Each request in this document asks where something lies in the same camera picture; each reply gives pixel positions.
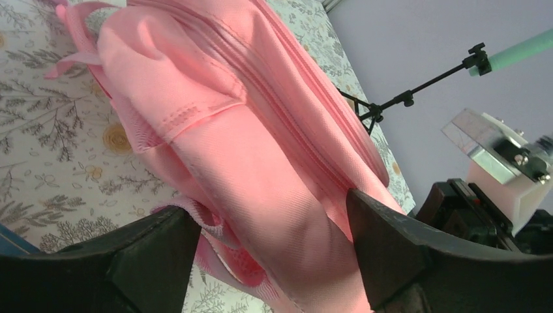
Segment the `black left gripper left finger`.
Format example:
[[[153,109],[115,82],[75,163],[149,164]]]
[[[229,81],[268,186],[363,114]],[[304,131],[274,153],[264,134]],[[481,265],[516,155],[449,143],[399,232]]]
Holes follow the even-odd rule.
[[[1,256],[1,311],[180,312],[200,232],[169,206],[55,253]]]

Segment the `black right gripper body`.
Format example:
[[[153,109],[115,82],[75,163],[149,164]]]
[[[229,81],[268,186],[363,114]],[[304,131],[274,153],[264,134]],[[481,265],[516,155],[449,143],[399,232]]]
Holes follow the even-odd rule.
[[[513,235],[513,223],[475,183],[462,179],[434,183],[414,218],[481,245],[534,255],[552,253],[552,215],[536,210]]]

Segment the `floral patterned table mat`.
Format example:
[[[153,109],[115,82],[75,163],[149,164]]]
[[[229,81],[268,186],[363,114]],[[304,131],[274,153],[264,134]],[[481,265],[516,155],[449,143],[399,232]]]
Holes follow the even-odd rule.
[[[265,1],[335,86],[366,100],[322,1]],[[1,227],[38,253],[115,231],[177,191],[146,170],[108,97],[86,65],[47,73],[76,47],[53,1],[1,1]],[[44,271],[1,277],[1,312],[90,312],[71,291],[46,291]],[[182,309],[274,312],[263,301],[192,267]]]

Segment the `pink student backpack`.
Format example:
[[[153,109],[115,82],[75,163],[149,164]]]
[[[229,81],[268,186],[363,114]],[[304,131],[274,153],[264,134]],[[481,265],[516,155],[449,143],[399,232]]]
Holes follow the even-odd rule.
[[[401,208],[354,111],[264,1],[60,1],[133,151],[203,228],[196,263],[276,312],[370,312],[346,212]]]

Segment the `blue Nineteen Eighty-Four book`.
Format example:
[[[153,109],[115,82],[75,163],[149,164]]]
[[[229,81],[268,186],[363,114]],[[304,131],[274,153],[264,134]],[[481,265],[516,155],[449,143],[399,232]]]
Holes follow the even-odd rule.
[[[26,254],[36,254],[40,250],[26,241],[24,238],[15,234],[13,231],[1,225],[1,255],[23,256]]]

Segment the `black microphone tripod stand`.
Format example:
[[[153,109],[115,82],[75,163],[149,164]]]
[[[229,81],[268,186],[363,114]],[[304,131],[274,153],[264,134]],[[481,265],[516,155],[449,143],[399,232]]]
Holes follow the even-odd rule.
[[[375,103],[367,103],[345,93],[340,89],[338,89],[338,91],[346,100],[350,100],[353,102],[353,110],[357,118],[361,122],[367,134],[371,135],[374,126],[383,121],[383,112],[386,109],[389,109],[390,107],[397,104],[403,104],[406,108],[413,106],[414,94],[422,91],[423,89],[426,89],[431,85],[434,85],[435,83],[438,83],[462,70],[476,68],[476,74],[479,76],[492,72],[492,65],[488,59],[488,54],[484,51],[484,47],[484,42],[476,44],[474,47],[468,50],[469,56],[463,59],[461,64],[436,76],[435,78],[432,78],[431,80],[428,80],[427,82],[415,87],[414,89],[408,89],[400,93],[399,95],[393,97],[391,100],[380,105],[377,105]]]

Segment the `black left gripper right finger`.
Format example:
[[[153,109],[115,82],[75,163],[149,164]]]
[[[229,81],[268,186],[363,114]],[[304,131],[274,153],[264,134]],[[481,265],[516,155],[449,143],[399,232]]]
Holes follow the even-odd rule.
[[[552,257],[492,248],[398,213],[360,190],[346,207],[376,312],[551,312]]]

